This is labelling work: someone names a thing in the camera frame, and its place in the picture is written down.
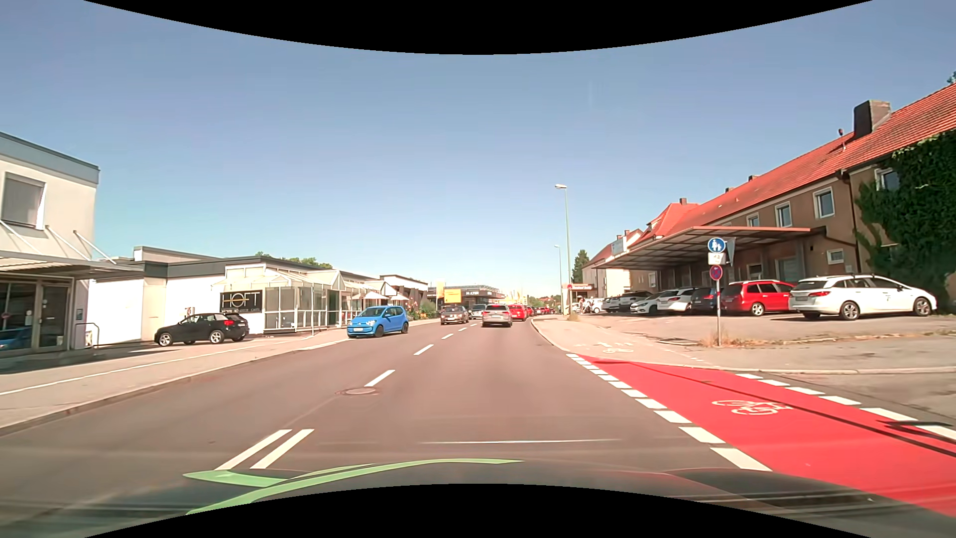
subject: road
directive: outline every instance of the road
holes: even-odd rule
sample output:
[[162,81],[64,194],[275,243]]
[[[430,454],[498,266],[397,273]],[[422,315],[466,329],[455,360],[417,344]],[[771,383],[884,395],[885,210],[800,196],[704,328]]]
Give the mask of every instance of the road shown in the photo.
[[880,422],[926,415],[781,378],[610,358],[561,351],[530,323],[469,322],[224,370],[0,437],[0,523],[186,473],[438,458],[773,470],[956,515],[956,432]]

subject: ivy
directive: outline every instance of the ivy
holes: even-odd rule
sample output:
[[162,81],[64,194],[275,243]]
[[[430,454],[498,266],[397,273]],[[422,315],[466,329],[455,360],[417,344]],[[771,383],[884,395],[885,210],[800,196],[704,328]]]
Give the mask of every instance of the ivy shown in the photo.
[[[953,309],[945,290],[956,272],[956,129],[893,152],[882,164],[900,178],[896,190],[860,186],[860,220],[875,241],[857,232],[876,273],[921,287]],[[897,243],[883,247],[877,225]]]

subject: sidewalk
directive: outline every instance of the sidewalk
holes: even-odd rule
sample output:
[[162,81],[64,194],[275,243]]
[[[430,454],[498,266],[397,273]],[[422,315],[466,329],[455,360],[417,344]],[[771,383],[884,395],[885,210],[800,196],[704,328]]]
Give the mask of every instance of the sidewalk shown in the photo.
[[766,373],[952,373],[956,338],[865,340],[781,348],[672,347],[652,340],[562,319],[535,319],[534,328],[570,353],[644,363]]
[[[410,325],[438,323],[419,320]],[[315,336],[255,338],[241,343],[147,346],[119,358],[0,374],[0,435],[94,409],[108,403],[188,383],[206,374],[276,355],[348,341],[344,330]]]
[[[584,315],[583,323],[603,326],[652,340],[687,339],[694,342],[710,340],[717,333],[717,317],[713,315],[631,314]],[[956,334],[956,316],[906,316],[880,314],[847,323],[836,316],[807,320],[799,314],[768,314],[721,316],[721,332],[730,338],[746,341],[751,347],[772,346],[776,343],[855,340],[860,337],[906,335],[923,337]]]

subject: red hatchback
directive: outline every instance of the red hatchback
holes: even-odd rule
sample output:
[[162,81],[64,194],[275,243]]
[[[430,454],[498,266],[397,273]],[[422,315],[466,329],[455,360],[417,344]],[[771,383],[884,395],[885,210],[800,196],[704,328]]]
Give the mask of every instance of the red hatchback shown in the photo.
[[792,284],[780,280],[747,280],[731,282],[720,292],[722,312],[749,312],[763,316],[765,312],[790,312]]
[[513,320],[525,321],[528,319],[528,310],[524,304],[509,304],[508,310],[511,312]]

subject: car wheel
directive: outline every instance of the car wheel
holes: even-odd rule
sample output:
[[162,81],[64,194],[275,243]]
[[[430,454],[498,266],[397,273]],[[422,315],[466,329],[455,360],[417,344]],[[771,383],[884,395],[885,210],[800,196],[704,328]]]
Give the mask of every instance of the car wheel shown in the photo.
[[840,306],[839,317],[847,322],[856,321],[859,318],[859,306],[852,301],[847,301]]
[[933,313],[933,307],[929,304],[926,297],[920,297],[913,302],[913,313],[924,318]]

